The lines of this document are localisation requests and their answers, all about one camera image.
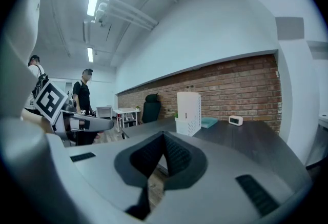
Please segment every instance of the brick wall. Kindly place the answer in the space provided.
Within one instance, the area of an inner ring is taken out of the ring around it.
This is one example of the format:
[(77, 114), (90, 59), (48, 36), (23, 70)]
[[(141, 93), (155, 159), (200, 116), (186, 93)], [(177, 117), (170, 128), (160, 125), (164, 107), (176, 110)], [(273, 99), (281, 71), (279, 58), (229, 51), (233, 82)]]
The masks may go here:
[(140, 106), (148, 94), (158, 93), (158, 119), (177, 111), (177, 92), (199, 92), (202, 116), (228, 120), (240, 115), (244, 120), (265, 121), (279, 132), (281, 122), (280, 79), (273, 55), (232, 60), (173, 75), (118, 95), (118, 107)]

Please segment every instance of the white table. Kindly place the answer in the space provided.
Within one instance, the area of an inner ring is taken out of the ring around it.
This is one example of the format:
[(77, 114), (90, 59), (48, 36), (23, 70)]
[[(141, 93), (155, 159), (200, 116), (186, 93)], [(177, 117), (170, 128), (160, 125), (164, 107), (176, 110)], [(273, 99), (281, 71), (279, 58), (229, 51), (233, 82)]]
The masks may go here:
[[(135, 124), (136, 124), (136, 126), (138, 126), (138, 112), (140, 112), (140, 110), (134, 109), (134, 108), (121, 108), (121, 109), (114, 109), (114, 112), (116, 114), (122, 115), (123, 128), (124, 128), (124, 114), (135, 113), (135, 120), (136, 120), (136, 123)], [(118, 116), (116, 116), (116, 120), (117, 120), (117, 131), (119, 132)]]
[(111, 117), (113, 119), (112, 110), (112, 106), (97, 107), (97, 117)]

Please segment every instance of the black desk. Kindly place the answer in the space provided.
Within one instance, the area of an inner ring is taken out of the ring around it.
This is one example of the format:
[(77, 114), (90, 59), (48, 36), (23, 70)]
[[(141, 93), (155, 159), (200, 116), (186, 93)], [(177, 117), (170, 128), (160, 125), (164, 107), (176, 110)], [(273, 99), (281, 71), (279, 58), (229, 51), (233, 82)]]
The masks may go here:
[[(173, 117), (122, 129), (126, 137), (153, 135), (158, 131), (176, 132)], [(305, 166), (287, 144), (264, 122), (245, 121), (234, 126), (218, 121), (209, 129), (201, 128), (193, 137), (239, 151), (260, 166), (281, 177), (294, 191), (311, 182)]]

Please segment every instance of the digital clock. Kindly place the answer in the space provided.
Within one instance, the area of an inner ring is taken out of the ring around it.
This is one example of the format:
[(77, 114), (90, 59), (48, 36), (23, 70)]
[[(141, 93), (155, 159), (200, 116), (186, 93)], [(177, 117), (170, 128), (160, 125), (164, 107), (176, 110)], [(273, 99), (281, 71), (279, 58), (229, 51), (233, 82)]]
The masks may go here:
[(235, 126), (241, 126), (242, 125), (242, 117), (231, 115), (229, 116), (229, 123), (235, 125)]

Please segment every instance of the black office chair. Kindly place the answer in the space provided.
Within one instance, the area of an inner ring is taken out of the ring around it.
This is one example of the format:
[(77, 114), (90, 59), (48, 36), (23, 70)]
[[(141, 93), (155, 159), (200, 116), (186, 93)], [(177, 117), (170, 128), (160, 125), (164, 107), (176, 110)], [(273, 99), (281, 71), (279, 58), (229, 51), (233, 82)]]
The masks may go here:
[[(160, 101), (157, 100), (157, 94), (151, 94), (146, 96), (146, 102), (143, 104), (143, 113), (141, 122), (139, 124), (145, 124), (156, 121), (158, 119), (160, 110)], [(125, 124), (129, 124), (129, 127), (133, 126), (135, 121), (125, 121)]]

